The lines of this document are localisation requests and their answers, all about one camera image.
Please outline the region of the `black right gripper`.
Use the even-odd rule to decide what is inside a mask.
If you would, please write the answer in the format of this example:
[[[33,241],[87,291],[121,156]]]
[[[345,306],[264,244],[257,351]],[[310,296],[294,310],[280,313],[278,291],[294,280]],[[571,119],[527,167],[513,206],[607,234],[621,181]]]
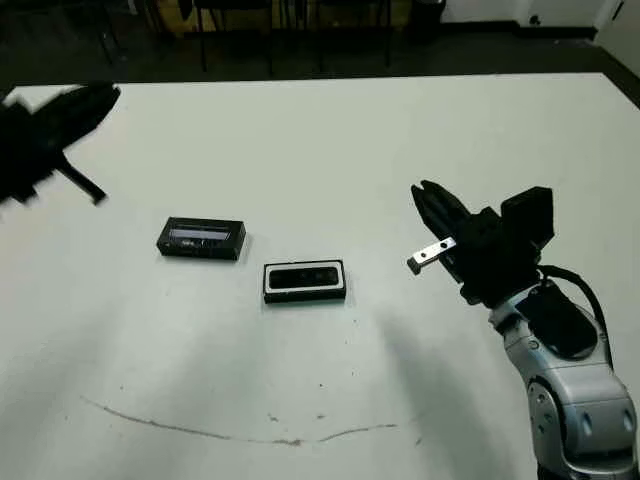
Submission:
[[[538,281],[540,249],[492,208],[471,214],[432,181],[422,180],[410,191],[423,223],[437,237],[407,259],[412,273],[438,261],[461,285],[467,303],[485,306],[497,306]]]

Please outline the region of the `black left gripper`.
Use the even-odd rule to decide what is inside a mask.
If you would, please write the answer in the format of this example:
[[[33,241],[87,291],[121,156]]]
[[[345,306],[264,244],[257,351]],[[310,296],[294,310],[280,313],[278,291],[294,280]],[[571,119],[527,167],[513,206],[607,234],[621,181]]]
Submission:
[[[120,97],[112,83],[65,90],[36,110],[22,102],[1,108],[1,200],[27,203],[36,185],[58,172],[94,204],[106,193],[66,158],[64,150],[106,118]]]

